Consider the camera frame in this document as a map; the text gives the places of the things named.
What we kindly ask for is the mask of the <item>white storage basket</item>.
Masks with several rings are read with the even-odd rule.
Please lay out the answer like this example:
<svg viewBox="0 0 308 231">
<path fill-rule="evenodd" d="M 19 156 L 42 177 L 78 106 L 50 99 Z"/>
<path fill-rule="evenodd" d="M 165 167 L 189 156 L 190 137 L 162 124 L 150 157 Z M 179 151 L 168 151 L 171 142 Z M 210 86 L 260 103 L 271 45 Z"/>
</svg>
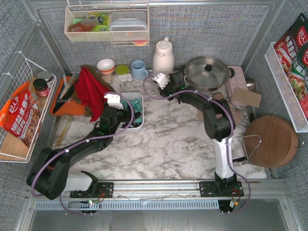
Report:
<svg viewBox="0 0 308 231">
<path fill-rule="evenodd" d="M 138 92 L 123 92 L 122 95 L 127 99 L 126 101 L 130 102 L 131 104 L 131 100 L 134 100 L 135 98 L 138 98 L 140 100 L 140 103 L 141 103 L 141 106 L 142 106 L 142 112 L 135 112 L 134 111 L 134 108 L 133 108 L 133 111 L 134 111 L 134 119 L 133 119 L 133 122 L 131 123 L 131 125 L 126 129 L 126 132 L 140 132 L 142 130 L 142 127 L 143 127 L 143 124 L 144 124 L 144 106 L 143 106 L 143 96 L 138 93 Z M 134 123 L 134 120 L 137 118 L 137 117 L 142 117 L 142 123 L 141 124 L 136 124 Z M 123 130 L 127 125 L 128 125 L 129 122 L 127 123 L 120 123 L 120 126 L 118 128 L 118 130 Z"/>
</svg>

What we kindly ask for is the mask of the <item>pink striped cloth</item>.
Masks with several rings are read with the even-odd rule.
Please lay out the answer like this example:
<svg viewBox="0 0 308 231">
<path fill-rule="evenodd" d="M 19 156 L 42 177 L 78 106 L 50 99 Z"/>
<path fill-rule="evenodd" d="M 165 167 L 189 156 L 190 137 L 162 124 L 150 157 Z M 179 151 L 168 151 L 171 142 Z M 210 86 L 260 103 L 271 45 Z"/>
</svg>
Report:
<svg viewBox="0 0 308 231">
<path fill-rule="evenodd" d="M 221 100 L 221 99 L 227 100 L 228 105 L 229 105 L 229 108 L 230 108 L 230 111 L 231 111 L 231 114 L 232 114 L 233 119 L 234 119 L 234 122 L 235 122 L 235 125 L 236 125 L 236 126 L 239 126 L 240 123 L 241 123 L 242 120 L 243 120 L 240 110 L 234 108 L 233 105 L 231 104 L 230 100 L 226 99 L 226 98 L 224 97 L 224 95 L 223 95 L 221 92 L 216 92 L 216 93 L 214 93 L 214 94 L 213 94 L 213 98 L 214 98 L 215 100 Z"/>
</svg>

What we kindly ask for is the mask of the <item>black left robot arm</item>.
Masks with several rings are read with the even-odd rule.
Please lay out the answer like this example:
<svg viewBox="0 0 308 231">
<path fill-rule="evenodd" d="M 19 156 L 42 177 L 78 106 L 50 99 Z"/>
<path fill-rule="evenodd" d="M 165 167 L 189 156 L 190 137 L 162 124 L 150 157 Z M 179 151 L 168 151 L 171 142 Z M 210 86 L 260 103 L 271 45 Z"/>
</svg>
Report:
<svg viewBox="0 0 308 231">
<path fill-rule="evenodd" d="M 50 200 L 57 198 L 65 189 L 70 167 L 89 156 L 107 148 L 122 122 L 128 126 L 134 121 L 134 109 L 128 104 L 128 109 L 116 109 L 111 106 L 104 108 L 100 121 L 83 139 L 64 148 L 41 150 L 26 179 L 34 197 L 45 196 Z"/>
</svg>

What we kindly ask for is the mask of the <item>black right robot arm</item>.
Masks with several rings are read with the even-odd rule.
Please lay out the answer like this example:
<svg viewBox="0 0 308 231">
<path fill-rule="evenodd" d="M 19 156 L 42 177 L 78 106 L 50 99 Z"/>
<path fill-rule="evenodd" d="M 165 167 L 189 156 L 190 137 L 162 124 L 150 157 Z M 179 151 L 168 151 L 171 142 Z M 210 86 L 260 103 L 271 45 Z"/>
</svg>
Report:
<svg viewBox="0 0 308 231">
<path fill-rule="evenodd" d="M 237 182 L 232 171 L 231 140 L 235 122 L 228 102 L 224 99 L 214 100 L 186 85 L 181 73 L 176 72 L 168 77 L 159 73 L 153 77 L 159 86 L 160 95 L 169 101 L 176 99 L 180 103 L 190 104 L 203 113 L 206 134 L 214 141 L 216 154 L 215 187 L 219 193 Z"/>
</svg>

